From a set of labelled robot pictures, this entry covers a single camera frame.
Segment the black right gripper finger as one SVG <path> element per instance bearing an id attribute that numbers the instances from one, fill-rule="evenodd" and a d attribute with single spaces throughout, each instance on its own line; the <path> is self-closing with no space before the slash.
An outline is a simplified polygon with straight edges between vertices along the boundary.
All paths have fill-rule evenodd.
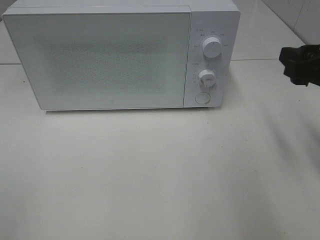
<path id="1" fill-rule="evenodd" d="M 305 59 L 303 58 L 304 52 L 306 50 L 306 45 L 300 47 L 283 47 L 280 52 L 279 61 L 284 66 L 294 65 L 304 65 Z"/>
<path id="2" fill-rule="evenodd" d="M 286 64 L 284 75 L 290 78 L 294 85 L 308 86 L 310 78 L 310 68 L 304 64 Z"/>

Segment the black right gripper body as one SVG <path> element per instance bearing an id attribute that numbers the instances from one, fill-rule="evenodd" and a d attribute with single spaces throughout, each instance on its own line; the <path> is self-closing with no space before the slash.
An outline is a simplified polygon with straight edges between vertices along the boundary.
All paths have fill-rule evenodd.
<path id="1" fill-rule="evenodd" d="M 305 77 L 309 83 L 320 86 L 320 45 L 308 44 L 304 53 Z"/>

